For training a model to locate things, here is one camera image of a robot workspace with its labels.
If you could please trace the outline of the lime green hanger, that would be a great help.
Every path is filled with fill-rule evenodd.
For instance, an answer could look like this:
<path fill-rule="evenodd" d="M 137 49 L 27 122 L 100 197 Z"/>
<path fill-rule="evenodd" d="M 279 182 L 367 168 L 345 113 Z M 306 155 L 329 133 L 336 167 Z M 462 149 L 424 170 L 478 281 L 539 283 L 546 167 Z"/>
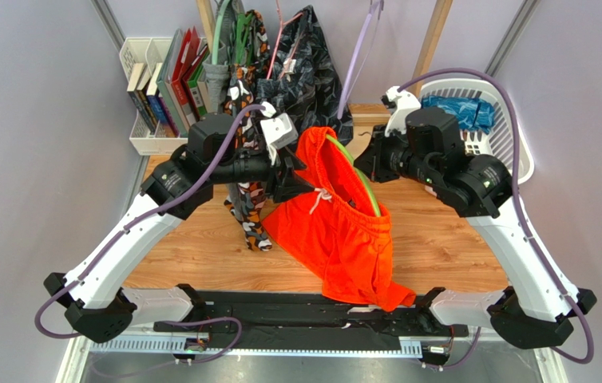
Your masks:
<path fill-rule="evenodd" d="M 378 205 L 378 201 L 372 190 L 372 187 L 370 186 L 370 181 L 368 180 L 368 178 L 362 171 L 360 171 L 359 169 L 357 169 L 355 167 L 354 157 L 348 152 L 347 148 L 343 144 L 341 144 L 337 139 L 335 139 L 333 136 L 326 134 L 326 139 L 329 142 L 331 142 L 346 157 L 348 163 L 351 165 L 355 174 L 360 179 L 360 181 L 368 195 L 370 205 L 371 205 L 374 215 L 376 217 L 381 217 L 382 216 L 381 209 Z"/>

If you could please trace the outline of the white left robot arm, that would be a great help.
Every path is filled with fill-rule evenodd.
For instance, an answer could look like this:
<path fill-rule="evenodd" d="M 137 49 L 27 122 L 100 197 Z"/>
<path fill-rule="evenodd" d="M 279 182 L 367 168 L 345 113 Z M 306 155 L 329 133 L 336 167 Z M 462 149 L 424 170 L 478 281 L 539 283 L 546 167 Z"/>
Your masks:
<path fill-rule="evenodd" d="M 76 335 L 108 342 L 130 326 L 186 322 L 201 305 L 182 284 L 170 289 L 126 289 L 124 281 L 167 234 L 210 201 L 217 184 L 261 182 L 276 203 L 312 191 L 299 172 L 303 162 L 291 151 L 299 134 L 285 113 L 264 117 L 258 149 L 236 147 L 239 121 L 210 113 L 142 183 L 128 211 L 104 241 L 77 267 L 52 273 L 45 288 L 64 307 Z"/>

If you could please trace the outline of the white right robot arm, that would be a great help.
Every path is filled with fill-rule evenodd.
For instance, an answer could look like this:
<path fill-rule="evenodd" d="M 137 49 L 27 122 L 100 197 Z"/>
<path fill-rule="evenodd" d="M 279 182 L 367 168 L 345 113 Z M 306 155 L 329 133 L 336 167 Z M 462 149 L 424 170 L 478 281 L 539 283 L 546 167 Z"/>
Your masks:
<path fill-rule="evenodd" d="M 496 157 L 465 150 L 457 119 L 435 107 L 410 112 L 398 129 L 375 125 L 355 166 L 377 183 L 407 178 L 432 188 L 483 238 L 509 285 L 486 293 L 438 287 L 416 311 L 436 326 L 494 330 L 520 349 L 556 348 L 573 332 L 572 320 L 596 304 L 591 290 L 573 285 L 521 213 L 512 175 Z"/>

